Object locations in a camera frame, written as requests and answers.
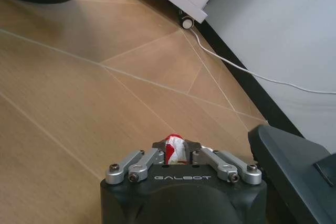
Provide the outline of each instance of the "metal linkage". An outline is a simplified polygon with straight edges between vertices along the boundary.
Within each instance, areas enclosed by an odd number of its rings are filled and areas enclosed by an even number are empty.
[[[136,151],[131,153],[119,164],[110,165],[109,169],[106,171],[106,183],[110,185],[116,185],[123,182],[124,176],[127,173],[129,166],[139,161],[143,154],[144,151]]]
[[[218,178],[222,180],[231,183],[239,181],[237,168],[234,165],[228,164],[207,148],[193,152],[193,164],[210,165],[217,171]]]
[[[222,160],[235,165],[238,169],[238,174],[244,182],[250,185],[259,185],[261,183],[261,171],[255,164],[246,164],[226,151],[214,151],[214,153]]]
[[[151,148],[136,164],[128,168],[130,182],[140,182],[148,177],[148,169],[153,164],[163,164],[164,153],[157,148]]]

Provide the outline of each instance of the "logo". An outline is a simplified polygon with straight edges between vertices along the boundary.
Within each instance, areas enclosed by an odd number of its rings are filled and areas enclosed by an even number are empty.
[[[155,176],[154,179],[156,180],[209,180],[211,176]]]

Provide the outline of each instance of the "silver screw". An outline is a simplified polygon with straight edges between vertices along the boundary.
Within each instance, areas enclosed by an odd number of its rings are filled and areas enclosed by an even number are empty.
[[[110,165],[110,172],[115,172],[117,170],[119,170],[119,165],[118,164],[112,164]]]
[[[239,181],[239,176],[238,176],[238,174],[235,174],[235,173],[231,173],[230,175],[229,175],[229,180],[230,180],[230,182],[231,183],[237,183],[238,181]]]
[[[136,173],[131,173],[128,175],[128,180],[132,183],[136,183],[139,180],[139,176]]]
[[[258,169],[258,167],[257,167],[257,165],[255,165],[255,164],[249,164],[249,165],[247,165],[246,169],[247,169],[249,172],[255,172],[255,171]]]

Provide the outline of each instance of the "robotic hand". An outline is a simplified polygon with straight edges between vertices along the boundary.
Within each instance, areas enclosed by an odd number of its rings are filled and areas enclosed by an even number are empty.
[[[102,223],[265,223],[266,184],[254,164],[186,141],[186,165],[165,164],[165,141],[110,165]]]

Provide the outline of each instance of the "red and white object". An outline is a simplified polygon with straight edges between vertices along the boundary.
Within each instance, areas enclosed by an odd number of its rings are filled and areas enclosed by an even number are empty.
[[[184,140],[180,135],[171,134],[166,137],[166,160],[168,165],[185,163],[187,161]]]

